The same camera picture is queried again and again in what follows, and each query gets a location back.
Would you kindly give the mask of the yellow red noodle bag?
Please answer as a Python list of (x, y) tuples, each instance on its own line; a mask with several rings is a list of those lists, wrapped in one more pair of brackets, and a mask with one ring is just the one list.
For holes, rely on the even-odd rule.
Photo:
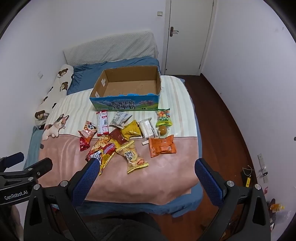
[(101, 135), (86, 156), (86, 161), (96, 158), (100, 161), (99, 175), (102, 174), (111, 158), (114, 156), (116, 149), (120, 147), (117, 140), (109, 135)]

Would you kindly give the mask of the yellow crinkled snack bag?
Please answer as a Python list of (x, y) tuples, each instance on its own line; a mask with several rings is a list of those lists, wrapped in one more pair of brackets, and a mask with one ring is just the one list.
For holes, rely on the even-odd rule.
[(141, 130), (140, 130), (136, 120), (133, 120), (131, 123), (126, 125), (121, 130), (121, 134), (122, 134), (122, 137), (126, 141), (129, 141), (130, 138), (132, 138), (132, 137), (141, 137), (142, 136)]

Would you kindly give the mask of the bear print long pillow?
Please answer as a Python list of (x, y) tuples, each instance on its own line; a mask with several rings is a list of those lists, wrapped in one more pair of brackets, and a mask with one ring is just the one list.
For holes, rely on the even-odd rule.
[(49, 92), (42, 100), (35, 112), (35, 125), (41, 127), (46, 123), (46, 120), (52, 112), (55, 105), (60, 99), (67, 95), (69, 86), (74, 77), (74, 68), (70, 65), (64, 64), (58, 71), (57, 76), (51, 86)]

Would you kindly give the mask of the grey white snack packet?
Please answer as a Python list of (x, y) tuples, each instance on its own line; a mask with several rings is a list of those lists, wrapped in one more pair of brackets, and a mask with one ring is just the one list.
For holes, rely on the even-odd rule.
[(124, 129), (125, 123), (132, 117), (132, 114), (118, 111), (110, 122), (110, 126)]

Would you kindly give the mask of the colourful candy bag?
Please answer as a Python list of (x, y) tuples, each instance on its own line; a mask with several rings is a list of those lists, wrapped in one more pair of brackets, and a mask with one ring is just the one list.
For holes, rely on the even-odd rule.
[(157, 122), (156, 127), (159, 126), (172, 126), (170, 109), (157, 109)]

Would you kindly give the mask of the red white snack bar pack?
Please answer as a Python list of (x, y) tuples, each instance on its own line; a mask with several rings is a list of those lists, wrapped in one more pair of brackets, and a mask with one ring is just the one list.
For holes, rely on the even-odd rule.
[(96, 113), (97, 118), (97, 136), (100, 137), (101, 135), (108, 135), (109, 128), (108, 128), (108, 119), (107, 119), (107, 111), (101, 110)]

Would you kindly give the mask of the small red snack packet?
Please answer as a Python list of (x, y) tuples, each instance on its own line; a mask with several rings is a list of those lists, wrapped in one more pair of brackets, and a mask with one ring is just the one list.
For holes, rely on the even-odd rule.
[(84, 151), (90, 148), (90, 138), (80, 137), (80, 151)]

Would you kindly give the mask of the cardboard milk box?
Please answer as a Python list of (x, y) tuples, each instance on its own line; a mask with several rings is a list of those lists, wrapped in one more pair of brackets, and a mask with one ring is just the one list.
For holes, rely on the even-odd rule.
[(158, 66), (128, 66), (104, 70), (89, 99), (97, 111), (155, 111), (160, 93)]

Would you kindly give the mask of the orange cartoon chips bag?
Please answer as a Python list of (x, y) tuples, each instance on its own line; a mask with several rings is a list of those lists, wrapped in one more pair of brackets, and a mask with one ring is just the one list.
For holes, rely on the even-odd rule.
[(81, 137), (83, 137), (86, 140), (86, 142), (89, 143), (93, 136), (96, 134), (97, 128), (92, 122), (87, 120), (85, 122), (84, 128), (78, 132), (81, 135)]

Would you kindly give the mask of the white wafer snack pack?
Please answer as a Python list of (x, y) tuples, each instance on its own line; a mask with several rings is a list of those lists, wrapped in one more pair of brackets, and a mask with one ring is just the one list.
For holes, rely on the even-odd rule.
[(156, 138), (158, 136), (157, 131), (152, 125), (151, 118), (146, 118), (139, 121), (138, 126), (144, 138)]

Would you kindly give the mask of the white door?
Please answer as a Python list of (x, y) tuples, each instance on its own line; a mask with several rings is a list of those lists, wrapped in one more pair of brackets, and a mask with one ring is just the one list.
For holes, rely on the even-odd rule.
[[(200, 75), (217, 1), (167, 1), (162, 73)], [(178, 34), (170, 37), (170, 27)]]

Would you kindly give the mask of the yellow biscuit bag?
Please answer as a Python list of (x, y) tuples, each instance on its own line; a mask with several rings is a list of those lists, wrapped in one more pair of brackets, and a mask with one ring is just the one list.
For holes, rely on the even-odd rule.
[(129, 141), (116, 149), (116, 152), (125, 157), (127, 160), (127, 173), (131, 173), (137, 169), (148, 167), (149, 164), (142, 158), (134, 144), (134, 141)]

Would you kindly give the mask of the orange snack bag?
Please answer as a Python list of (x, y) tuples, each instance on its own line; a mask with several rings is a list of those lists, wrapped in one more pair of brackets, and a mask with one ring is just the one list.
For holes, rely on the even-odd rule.
[(151, 158), (159, 156), (160, 154), (175, 154), (177, 149), (174, 143), (174, 136), (149, 138), (149, 152)]

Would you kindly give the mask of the striped cream pink blanket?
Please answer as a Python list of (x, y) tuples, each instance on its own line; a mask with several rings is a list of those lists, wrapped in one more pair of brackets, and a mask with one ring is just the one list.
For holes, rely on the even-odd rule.
[[(164, 205), (192, 192), (198, 183), (194, 171), (199, 156), (198, 134), (193, 105), (185, 85), (177, 77), (161, 77), (161, 108), (171, 110), (172, 127), (168, 144), (154, 139), (144, 144), (132, 138), (128, 147), (115, 152), (92, 185), (87, 200), (95, 202), (152, 203)], [(48, 157), (53, 168), (40, 183), (56, 186), (69, 180), (86, 165), (89, 150), (79, 148), (79, 130), (86, 121), (96, 121), (96, 111), (84, 90), (61, 99), (47, 119), (52, 125), (58, 118), (66, 120), (58, 137), (44, 140), (39, 157)]]

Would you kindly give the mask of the dark red snack packet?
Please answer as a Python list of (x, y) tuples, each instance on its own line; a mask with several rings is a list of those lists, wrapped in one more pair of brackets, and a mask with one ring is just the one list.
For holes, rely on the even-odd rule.
[(109, 133), (109, 136), (116, 140), (120, 145), (123, 145), (127, 142), (127, 140), (122, 136), (121, 130), (119, 128), (115, 128)]

